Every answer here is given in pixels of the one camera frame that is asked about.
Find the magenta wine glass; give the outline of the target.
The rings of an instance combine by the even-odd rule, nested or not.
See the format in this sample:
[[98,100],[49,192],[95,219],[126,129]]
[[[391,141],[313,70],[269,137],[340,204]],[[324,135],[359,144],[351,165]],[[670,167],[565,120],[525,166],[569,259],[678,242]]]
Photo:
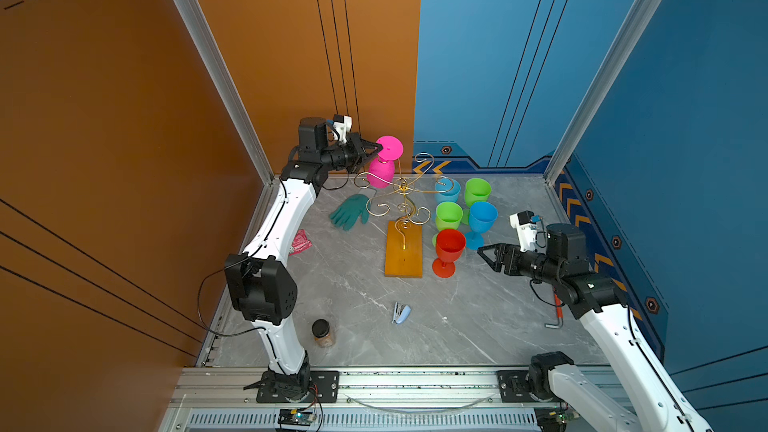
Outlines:
[[367,178],[373,188],[384,189],[392,185],[395,165],[402,156],[404,147],[394,136],[382,136],[377,143],[382,146],[382,150],[371,161]]

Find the red wine glass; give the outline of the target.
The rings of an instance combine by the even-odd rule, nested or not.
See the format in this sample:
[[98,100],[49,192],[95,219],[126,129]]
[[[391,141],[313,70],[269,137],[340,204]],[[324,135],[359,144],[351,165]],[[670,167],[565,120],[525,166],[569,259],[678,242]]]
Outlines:
[[435,240],[437,258],[432,263],[434,274],[440,278],[450,278],[456,272],[456,261],[466,247],[465,236],[456,229],[440,231]]

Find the green wine glass front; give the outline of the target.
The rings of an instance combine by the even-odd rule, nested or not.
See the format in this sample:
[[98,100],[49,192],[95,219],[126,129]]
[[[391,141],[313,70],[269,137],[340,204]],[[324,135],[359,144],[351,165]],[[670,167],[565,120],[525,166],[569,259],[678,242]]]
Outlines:
[[437,232],[432,238],[432,245],[435,246],[437,242],[437,235],[446,229],[457,230],[461,224],[463,218],[463,209],[455,202],[441,202],[435,209],[435,223]]

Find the green wine glass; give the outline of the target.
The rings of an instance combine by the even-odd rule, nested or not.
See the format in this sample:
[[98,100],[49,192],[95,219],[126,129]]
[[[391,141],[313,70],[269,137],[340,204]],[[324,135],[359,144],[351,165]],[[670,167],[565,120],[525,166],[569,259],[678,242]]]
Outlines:
[[432,238],[432,245],[435,246],[437,242],[437,235],[446,229],[457,230],[461,224],[463,218],[463,209],[455,202],[441,202],[435,209],[435,223],[437,232]]
[[470,209],[477,202],[486,202],[492,193],[491,184],[482,178],[471,178],[466,182],[464,188],[464,201],[466,207],[463,208],[461,223],[469,223]]

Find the light blue wine glass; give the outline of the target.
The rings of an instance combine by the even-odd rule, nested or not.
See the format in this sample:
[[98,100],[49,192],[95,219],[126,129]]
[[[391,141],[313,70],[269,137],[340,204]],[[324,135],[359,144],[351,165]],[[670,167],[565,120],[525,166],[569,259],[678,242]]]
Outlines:
[[450,177],[442,176],[435,183],[435,200],[437,204],[457,203],[461,194],[461,184]]

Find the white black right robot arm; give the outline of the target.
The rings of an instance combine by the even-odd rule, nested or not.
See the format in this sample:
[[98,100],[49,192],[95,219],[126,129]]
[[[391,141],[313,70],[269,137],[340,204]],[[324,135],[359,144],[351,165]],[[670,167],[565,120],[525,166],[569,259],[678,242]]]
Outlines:
[[546,235],[544,252],[498,243],[477,253],[495,272],[551,285],[603,351],[632,407],[626,409],[594,385],[562,352],[532,358],[530,394],[568,404],[597,431],[710,430],[647,345],[626,293],[610,276],[591,270],[583,231],[556,223]]

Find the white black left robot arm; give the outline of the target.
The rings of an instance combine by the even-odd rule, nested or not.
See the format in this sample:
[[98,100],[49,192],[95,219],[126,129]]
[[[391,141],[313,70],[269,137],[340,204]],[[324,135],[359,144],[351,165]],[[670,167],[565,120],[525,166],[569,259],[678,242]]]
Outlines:
[[292,318],[298,300],[298,285],[287,269],[292,243],[329,174],[357,173],[382,150],[352,125],[350,116],[339,114],[300,121],[299,143],[280,173],[265,222],[244,251],[229,255],[219,270],[233,309],[259,334],[268,354],[266,372],[250,387],[289,401],[311,393],[308,352]]

